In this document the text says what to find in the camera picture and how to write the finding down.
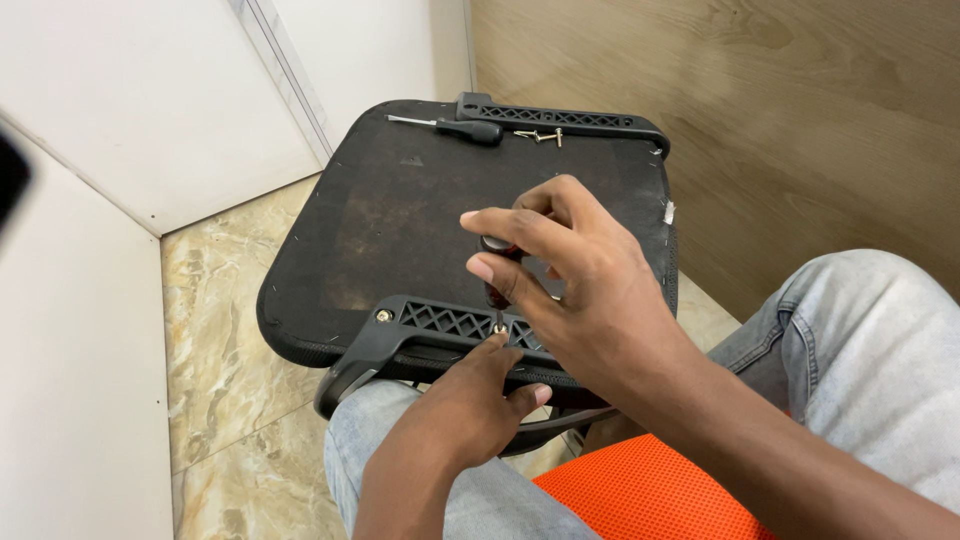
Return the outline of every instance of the white wall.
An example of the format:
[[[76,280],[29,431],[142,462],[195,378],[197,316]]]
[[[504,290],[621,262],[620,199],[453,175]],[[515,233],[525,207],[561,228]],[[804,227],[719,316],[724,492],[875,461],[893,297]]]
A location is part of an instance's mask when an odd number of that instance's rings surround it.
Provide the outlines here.
[[[159,242],[14,142],[34,181],[0,234],[0,536],[169,540]]]
[[[0,110],[154,233],[320,170],[225,0],[7,2],[0,50]]]
[[[336,148],[353,121],[393,99],[469,91],[463,0],[273,0]]]

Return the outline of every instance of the marble floor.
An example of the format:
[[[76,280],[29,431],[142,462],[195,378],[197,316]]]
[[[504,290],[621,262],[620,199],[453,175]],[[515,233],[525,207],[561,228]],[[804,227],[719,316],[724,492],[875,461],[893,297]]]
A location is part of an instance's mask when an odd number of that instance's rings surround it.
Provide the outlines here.
[[[324,370],[263,341],[257,289],[317,177],[161,241],[178,540],[346,538],[326,487],[326,421],[311,405]],[[678,320],[701,350],[738,326],[686,276]],[[540,409],[532,417],[545,418]],[[507,458],[532,478],[574,457],[562,437]]]

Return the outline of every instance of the left hand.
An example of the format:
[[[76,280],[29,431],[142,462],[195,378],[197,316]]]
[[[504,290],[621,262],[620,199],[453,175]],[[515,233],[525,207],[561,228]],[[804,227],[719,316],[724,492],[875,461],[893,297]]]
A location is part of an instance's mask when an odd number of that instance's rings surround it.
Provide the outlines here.
[[[522,357],[495,333],[453,365],[410,405],[381,447],[437,451],[459,470],[477,467],[507,446],[525,416],[550,399],[546,384],[528,384],[503,396],[507,372]]]

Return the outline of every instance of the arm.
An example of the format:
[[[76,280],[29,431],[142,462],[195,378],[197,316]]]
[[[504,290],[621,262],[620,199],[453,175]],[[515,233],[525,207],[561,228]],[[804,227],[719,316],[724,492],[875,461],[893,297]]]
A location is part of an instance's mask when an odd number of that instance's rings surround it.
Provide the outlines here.
[[[461,217],[565,280],[559,302],[521,266],[467,269],[514,302],[584,386],[696,463],[780,538],[955,538],[960,517],[797,425],[701,354],[671,315],[636,239],[569,176],[513,209]]]
[[[364,469],[354,540],[441,538],[453,480],[499,454],[523,417],[550,399],[545,384],[503,397],[523,356],[506,342],[502,332],[478,345],[396,421]]]

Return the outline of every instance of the screwdriver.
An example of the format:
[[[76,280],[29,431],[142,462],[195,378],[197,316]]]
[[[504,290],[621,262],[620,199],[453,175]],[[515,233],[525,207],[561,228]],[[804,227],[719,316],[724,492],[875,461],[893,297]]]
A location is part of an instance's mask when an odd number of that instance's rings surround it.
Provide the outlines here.
[[[433,126],[438,133],[444,135],[456,135],[470,142],[477,144],[487,144],[496,146],[503,140],[503,128],[492,122],[481,120],[464,120],[462,122],[451,122],[442,118],[436,120],[417,120],[416,118],[403,118],[387,114],[387,119],[391,122],[409,122],[411,124],[423,124],[424,126]]]
[[[520,262],[523,256],[527,255],[516,244],[511,244],[506,240],[488,234],[480,236],[477,252],[481,251],[494,253],[516,262]],[[510,301],[500,291],[493,288],[493,285],[486,282],[484,283],[484,293],[487,296],[487,305],[496,309],[496,326],[493,327],[493,331],[506,331],[507,327],[503,324],[503,310],[510,307]]]

